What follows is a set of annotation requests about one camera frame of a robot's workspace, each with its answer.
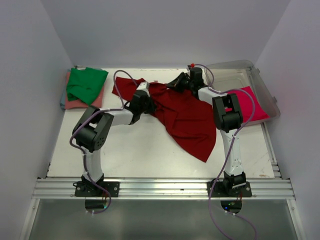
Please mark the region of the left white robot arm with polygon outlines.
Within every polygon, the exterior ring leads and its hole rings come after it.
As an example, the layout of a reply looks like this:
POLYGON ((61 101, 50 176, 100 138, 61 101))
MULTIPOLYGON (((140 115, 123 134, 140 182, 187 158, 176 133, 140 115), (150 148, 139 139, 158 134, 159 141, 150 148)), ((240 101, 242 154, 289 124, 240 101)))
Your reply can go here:
POLYGON ((106 143, 110 128, 133 125, 142 114, 153 114, 155 110, 156 106, 147 89, 136 90, 131 101, 122 108, 101 110, 90 106, 85 110, 69 140, 69 144, 82 153, 83 174, 81 180, 73 184, 77 197, 111 195, 101 167, 101 148, 106 143))

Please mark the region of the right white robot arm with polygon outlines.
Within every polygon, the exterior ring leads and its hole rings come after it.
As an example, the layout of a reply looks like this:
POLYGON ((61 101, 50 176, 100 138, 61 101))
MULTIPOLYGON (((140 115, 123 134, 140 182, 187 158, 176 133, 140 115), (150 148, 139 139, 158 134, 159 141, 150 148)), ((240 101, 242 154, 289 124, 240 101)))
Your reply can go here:
POLYGON ((241 160, 238 137, 243 115, 237 95, 215 90, 205 84, 200 67, 190 67, 189 72, 180 73, 166 86, 178 93, 189 90, 196 99, 212 106, 214 123, 223 140, 225 161, 218 176, 207 183, 208 196, 239 196, 246 189, 248 182, 241 160))

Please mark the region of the dark red t-shirt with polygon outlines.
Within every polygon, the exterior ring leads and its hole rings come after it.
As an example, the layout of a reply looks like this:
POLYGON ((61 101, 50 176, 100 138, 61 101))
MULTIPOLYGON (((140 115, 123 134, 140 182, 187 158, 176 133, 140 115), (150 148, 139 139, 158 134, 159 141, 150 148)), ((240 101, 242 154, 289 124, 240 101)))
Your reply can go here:
POLYGON ((149 93, 156 106, 151 115, 183 150, 207 162, 217 138, 212 106, 196 99, 190 90, 176 92, 163 83, 150 83, 149 93))

